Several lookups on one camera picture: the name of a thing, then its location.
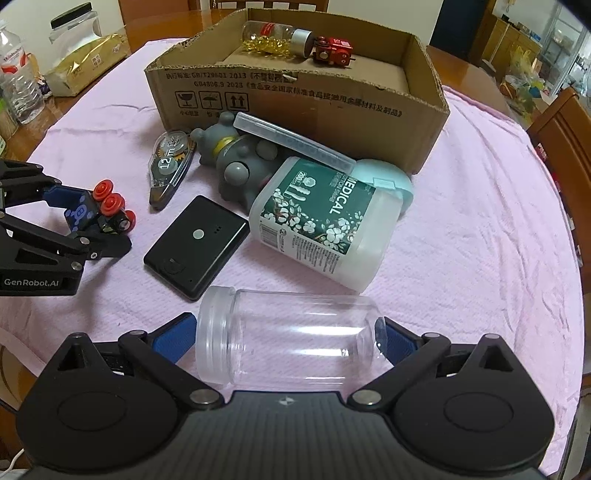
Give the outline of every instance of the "black lid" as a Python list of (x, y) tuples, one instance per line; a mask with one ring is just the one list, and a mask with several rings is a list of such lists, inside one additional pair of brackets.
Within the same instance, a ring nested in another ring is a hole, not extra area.
[(58, 17), (55, 17), (51, 20), (51, 29), (55, 30), (56, 28), (60, 28), (62, 25), (75, 20), (78, 17), (81, 17), (84, 14), (87, 14), (92, 10), (92, 4), (90, 2), (86, 2), (85, 4), (78, 5), (67, 12), (62, 13)]

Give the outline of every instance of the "white cable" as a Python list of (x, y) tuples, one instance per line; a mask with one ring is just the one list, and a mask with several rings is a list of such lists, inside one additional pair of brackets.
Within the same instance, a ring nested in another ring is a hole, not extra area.
[(8, 467), (6, 470), (4, 470), (2, 473), (0, 473), (0, 478), (2, 478), (4, 475), (7, 475), (7, 474), (9, 474), (9, 473), (12, 471), (12, 469), (14, 468), (14, 464), (17, 462), (17, 460), (20, 458), (20, 456), (21, 456), (23, 453), (25, 453), (25, 449), (21, 449), (21, 451), (20, 451), (20, 452), (18, 452), (18, 453), (17, 453), (17, 454), (14, 456), (14, 458), (12, 459), (12, 462), (10, 462), (10, 466), (9, 466), (9, 467)]

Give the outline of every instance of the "pink towel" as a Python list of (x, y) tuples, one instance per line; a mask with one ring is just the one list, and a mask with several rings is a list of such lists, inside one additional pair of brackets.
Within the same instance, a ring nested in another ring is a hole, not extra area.
[[(138, 223), (132, 251), (87, 262), (73, 297), (0, 299), (0, 343), (38, 374), (64, 338), (87, 332), (116, 340), (197, 312), (145, 269), (142, 259), (198, 194), (221, 200), (214, 169), (195, 159), (170, 204), (148, 207), (148, 161), (163, 132), (143, 69), (174, 43), (148, 43), (105, 76), (58, 121), (31, 161), (64, 184), (92, 189), (112, 179)], [(417, 332), (453, 342), (501, 334), (548, 401), (556, 432), (542, 470), (558, 470), (579, 399), (583, 304), (564, 210), (545, 167), (515, 122), (447, 89), (451, 114), (420, 174), (415, 199), (399, 221), (365, 295)], [(67, 232), (63, 212), (45, 204), (11, 213)], [(348, 293), (309, 268), (247, 239), (214, 284), (324, 294)], [(181, 365), (194, 372), (193, 354)]]

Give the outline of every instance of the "cardboard box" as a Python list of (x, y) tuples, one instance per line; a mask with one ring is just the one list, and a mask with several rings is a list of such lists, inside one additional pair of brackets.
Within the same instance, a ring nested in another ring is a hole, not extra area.
[[(247, 20), (348, 39), (349, 67), (242, 50)], [(352, 158), (417, 173), (449, 115), (441, 83), (414, 35), (324, 12), (243, 9), (180, 43), (145, 70), (166, 129), (207, 128), (244, 111)]]

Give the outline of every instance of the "tissue box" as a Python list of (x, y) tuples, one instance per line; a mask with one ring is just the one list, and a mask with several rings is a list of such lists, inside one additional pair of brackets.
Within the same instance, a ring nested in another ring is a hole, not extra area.
[(74, 97), (130, 54), (127, 36), (106, 35), (70, 53), (45, 79), (54, 96)]

